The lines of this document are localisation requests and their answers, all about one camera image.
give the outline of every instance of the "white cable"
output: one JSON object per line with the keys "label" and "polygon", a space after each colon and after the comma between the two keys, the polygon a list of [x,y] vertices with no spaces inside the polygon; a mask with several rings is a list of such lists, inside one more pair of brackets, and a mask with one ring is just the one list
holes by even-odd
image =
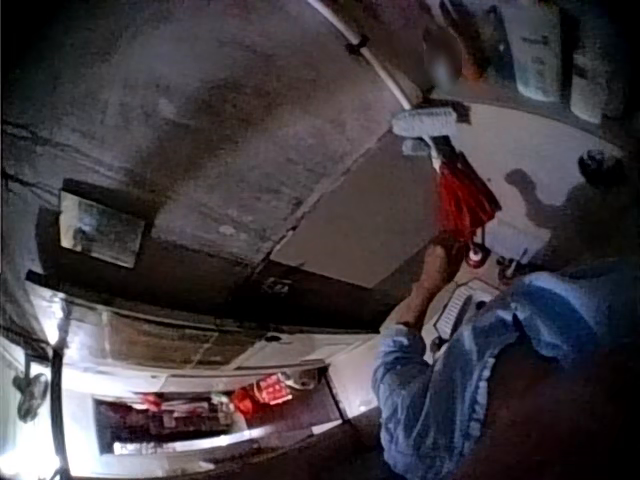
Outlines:
{"label": "white cable", "polygon": [[[362,39],[361,36],[344,23],[342,19],[333,12],[333,10],[322,2],[322,0],[307,0],[307,2],[324,18],[329,20],[334,27],[340,30],[340,33],[344,35],[349,43],[352,45],[360,43],[360,40]],[[391,90],[391,93],[393,93],[393,95],[398,99],[402,108],[405,110],[411,110],[411,101],[407,97],[406,93],[404,93],[398,82],[391,76],[387,67],[385,67],[384,64],[382,64],[367,47],[361,48],[360,54],[367,59],[385,85],[389,87],[389,90]]]}

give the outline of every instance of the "wall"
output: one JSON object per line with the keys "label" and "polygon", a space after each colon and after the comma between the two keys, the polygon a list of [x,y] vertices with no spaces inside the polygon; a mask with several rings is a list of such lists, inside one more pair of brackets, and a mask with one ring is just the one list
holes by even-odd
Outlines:
{"label": "wall", "polygon": [[349,418],[378,406],[371,388],[379,336],[335,358],[329,366],[331,385]]}
{"label": "wall", "polygon": [[[31,365],[31,375],[49,369],[39,364]],[[37,417],[23,423],[17,409],[21,395],[12,386],[14,375],[24,374],[24,351],[0,338],[0,472],[2,477],[17,475],[21,480],[49,478],[58,467],[51,435],[49,396],[38,410]],[[38,461],[33,461],[34,452]]]}
{"label": "wall", "polygon": [[435,232],[435,179],[388,133],[271,258],[372,287]]}
{"label": "wall", "polygon": [[[31,13],[3,71],[2,282],[16,319],[33,314],[29,268],[211,311],[399,110],[306,2],[71,1],[44,25]],[[148,221],[134,272],[55,248],[70,183]]]}

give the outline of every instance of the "fan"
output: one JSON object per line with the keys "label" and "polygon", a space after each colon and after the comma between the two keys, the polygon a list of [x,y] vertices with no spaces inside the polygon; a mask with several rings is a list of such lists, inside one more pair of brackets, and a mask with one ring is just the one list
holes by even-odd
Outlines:
{"label": "fan", "polygon": [[24,375],[13,377],[13,386],[21,394],[18,402],[18,419],[23,423],[29,423],[38,416],[38,410],[47,398],[49,392],[49,379],[44,373],[38,373],[33,377],[31,372],[31,360],[25,355]]}

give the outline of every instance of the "pipe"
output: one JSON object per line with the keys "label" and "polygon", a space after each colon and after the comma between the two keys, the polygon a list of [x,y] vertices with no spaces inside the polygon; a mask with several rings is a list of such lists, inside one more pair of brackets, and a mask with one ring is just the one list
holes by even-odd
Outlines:
{"label": "pipe", "polygon": [[51,383],[50,383],[50,402],[51,402],[51,434],[53,436],[53,448],[56,456],[60,461],[60,468],[56,470],[56,474],[60,480],[70,480],[71,473],[69,470],[69,457],[67,456],[67,443],[64,435],[64,417],[62,406],[62,369],[64,367],[64,349],[67,345],[67,337],[69,336],[69,324],[71,316],[67,305],[60,300],[62,307],[62,316],[58,319],[58,339],[51,349]]}
{"label": "pipe", "polygon": [[[329,20],[331,24],[344,35],[344,37],[352,45],[358,45],[361,40],[361,36],[354,32],[340,17],[338,17],[333,10],[327,7],[322,0],[307,0],[309,5],[315,8],[324,18]],[[369,64],[376,71],[378,76],[382,79],[385,85],[391,90],[391,93],[398,99],[400,105],[405,110],[411,110],[411,101],[406,93],[402,90],[398,82],[393,78],[387,67],[380,62],[376,56],[369,50],[368,47],[362,47],[360,54],[369,62]]]}

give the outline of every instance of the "shelf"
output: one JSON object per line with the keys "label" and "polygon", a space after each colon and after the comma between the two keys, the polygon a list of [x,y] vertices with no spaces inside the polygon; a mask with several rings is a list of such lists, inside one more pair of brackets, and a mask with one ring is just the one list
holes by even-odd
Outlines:
{"label": "shelf", "polygon": [[541,102],[525,97],[514,84],[492,81],[471,83],[461,79],[447,91],[434,90],[431,98],[493,105],[539,115],[602,138],[625,151],[631,150],[637,143],[624,121],[605,117],[602,124],[595,125],[578,118],[564,103]]}

